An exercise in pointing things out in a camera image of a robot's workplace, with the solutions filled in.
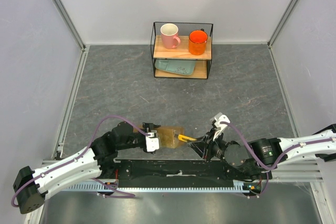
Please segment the brown cardboard express box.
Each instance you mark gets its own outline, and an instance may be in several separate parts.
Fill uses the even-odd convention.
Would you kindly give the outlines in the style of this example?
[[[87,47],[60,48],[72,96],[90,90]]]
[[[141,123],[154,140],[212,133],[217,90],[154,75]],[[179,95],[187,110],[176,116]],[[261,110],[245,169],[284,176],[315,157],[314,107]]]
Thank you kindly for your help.
[[[182,127],[160,126],[156,130],[160,138],[160,148],[177,148],[183,144],[177,139],[179,134],[184,134]],[[138,130],[135,130],[133,133],[134,139],[131,143],[145,150],[145,135]]]

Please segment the pink ceramic mug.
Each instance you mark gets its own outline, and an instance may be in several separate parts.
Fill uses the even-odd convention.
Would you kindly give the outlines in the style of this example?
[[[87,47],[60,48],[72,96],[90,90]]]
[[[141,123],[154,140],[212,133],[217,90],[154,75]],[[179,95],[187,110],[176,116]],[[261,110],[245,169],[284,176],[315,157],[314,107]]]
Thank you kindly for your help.
[[[181,43],[178,27],[175,24],[167,23],[161,26],[161,39],[166,49],[175,49]]]

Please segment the teal rectangular plate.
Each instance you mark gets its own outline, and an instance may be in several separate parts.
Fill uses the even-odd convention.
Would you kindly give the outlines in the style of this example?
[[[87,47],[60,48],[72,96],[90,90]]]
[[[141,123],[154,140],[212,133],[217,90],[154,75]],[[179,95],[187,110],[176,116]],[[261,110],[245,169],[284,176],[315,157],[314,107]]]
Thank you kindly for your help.
[[[164,72],[180,74],[183,76],[190,76],[195,69],[195,60],[156,60],[156,69]]]

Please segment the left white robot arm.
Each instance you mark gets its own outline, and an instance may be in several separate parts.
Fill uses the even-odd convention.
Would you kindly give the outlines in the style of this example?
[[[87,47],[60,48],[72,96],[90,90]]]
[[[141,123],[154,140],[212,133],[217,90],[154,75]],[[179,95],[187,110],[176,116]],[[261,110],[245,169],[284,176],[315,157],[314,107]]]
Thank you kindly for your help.
[[[159,149],[157,128],[159,126],[153,123],[143,123],[139,129],[121,122],[67,158],[42,168],[21,168],[13,184],[12,206],[19,208],[21,214],[27,214],[69,186],[87,179],[111,178],[120,150],[141,148],[154,153]]]

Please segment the orange glass cup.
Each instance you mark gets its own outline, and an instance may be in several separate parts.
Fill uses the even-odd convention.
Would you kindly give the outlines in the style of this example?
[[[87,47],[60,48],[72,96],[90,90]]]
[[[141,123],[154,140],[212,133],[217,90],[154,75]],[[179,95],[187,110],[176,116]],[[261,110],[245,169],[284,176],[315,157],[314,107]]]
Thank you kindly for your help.
[[[192,55],[202,55],[205,52],[208,35],[204,29],[194,30],[189,35],[188,50]]]

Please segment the yellow utility knife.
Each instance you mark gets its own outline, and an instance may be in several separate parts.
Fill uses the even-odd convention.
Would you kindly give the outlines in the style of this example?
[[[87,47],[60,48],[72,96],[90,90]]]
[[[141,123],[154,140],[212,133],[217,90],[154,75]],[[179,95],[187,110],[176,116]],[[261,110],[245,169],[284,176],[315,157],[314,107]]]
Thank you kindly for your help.
[[[182,142],[188,142],[188,141],[197,141],[197,139],[196,138],[192,138],[192,137],[189,137],[189,136],[185,136],[185,135],[182,135],[182,134],[179,134],[178,136],[177,136],[177,139],[179,140],[179,141],[182,141]]]

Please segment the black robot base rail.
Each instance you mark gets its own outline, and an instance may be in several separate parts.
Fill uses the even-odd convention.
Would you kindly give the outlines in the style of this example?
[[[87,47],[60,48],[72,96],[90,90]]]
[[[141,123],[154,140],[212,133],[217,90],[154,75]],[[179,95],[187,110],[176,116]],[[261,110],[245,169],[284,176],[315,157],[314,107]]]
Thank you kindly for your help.
[[[103,171],[100,179],[117,179],[120,187],[210,187],[234,180],[266,180],[259,170],[241,172],[221,161],[122,159]]]

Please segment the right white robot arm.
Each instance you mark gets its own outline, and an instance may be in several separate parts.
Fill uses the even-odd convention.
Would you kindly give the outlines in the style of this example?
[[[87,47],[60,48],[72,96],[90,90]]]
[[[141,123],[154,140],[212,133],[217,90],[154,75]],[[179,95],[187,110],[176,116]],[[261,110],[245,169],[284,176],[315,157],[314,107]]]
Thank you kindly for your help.
[[[188,146],[207,162],[213,157],[223,162],[227,179],[252,182],[270,178],[271,171],[279,165],[319,158],[324,162],[335,160],[335,124],[305,137],[260,138],[251,142],[235,125],[220,125],[188,142]]]

